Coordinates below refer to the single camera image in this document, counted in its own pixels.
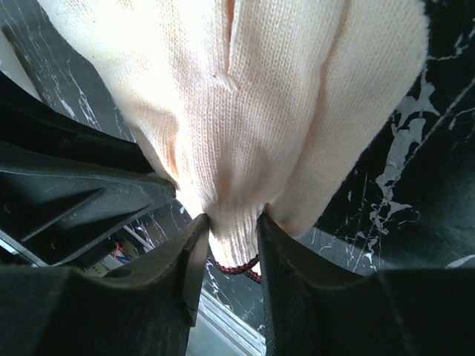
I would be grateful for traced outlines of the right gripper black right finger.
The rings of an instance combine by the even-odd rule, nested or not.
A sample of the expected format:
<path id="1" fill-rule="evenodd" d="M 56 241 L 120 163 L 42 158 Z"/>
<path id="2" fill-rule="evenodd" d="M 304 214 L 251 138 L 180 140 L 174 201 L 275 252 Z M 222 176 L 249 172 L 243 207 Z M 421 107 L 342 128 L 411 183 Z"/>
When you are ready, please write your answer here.
<path id="1" fill-rule="evenodd" d="M 474 271 L 361 276 L 258 220 L 268 355 L 472 355 Z"/>

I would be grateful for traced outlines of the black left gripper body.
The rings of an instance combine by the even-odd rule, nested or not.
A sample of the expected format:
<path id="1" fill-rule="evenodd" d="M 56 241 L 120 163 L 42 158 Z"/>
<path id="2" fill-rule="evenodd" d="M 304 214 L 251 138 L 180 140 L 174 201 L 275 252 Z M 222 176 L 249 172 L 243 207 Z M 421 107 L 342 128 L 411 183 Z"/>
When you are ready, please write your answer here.
<path id="1" fill-rule="evenodd" d="M 88 267 L 174 199 L 138 145 L 78 123 L 1 77 L 1 261 Z"/>

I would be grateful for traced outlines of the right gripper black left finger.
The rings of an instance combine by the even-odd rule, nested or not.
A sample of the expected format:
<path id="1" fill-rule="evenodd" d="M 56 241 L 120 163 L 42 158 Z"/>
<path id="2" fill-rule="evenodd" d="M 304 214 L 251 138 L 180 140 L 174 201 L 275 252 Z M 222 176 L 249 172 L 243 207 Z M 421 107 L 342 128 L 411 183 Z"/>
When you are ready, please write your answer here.
<path id="1" fill-rule="evenodd" d="M 103 277 L 71 267 L 2 267 L 1 353 L 184 355 L 208 237 L 209 218 L 201 214 Z"/>

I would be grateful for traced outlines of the cream glove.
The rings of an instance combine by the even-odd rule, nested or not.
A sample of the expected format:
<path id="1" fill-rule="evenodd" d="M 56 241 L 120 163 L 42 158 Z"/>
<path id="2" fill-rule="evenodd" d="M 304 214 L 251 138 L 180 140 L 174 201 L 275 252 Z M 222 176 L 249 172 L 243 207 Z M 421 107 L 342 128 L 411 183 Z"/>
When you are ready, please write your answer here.
<path id="1" fill-rule="evenodd" d="M 410 90 L 422 1 L 42 1 L 110 91 L 224 271 L 258 261 L 257 221 L 322 215 Z"/>

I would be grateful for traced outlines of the aluminium front rail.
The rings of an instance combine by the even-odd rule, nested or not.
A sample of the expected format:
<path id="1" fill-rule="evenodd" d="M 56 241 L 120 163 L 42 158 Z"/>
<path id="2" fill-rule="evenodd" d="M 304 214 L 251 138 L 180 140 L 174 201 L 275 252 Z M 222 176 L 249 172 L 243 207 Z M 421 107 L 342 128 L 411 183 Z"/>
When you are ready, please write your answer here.
<path id="1" fill-rule="evenodd" d="M 206 290 L 201 291 L 197 319 L 201 320 L 225 344 L 223 355 L 266 354 L 264 337 Z"/>

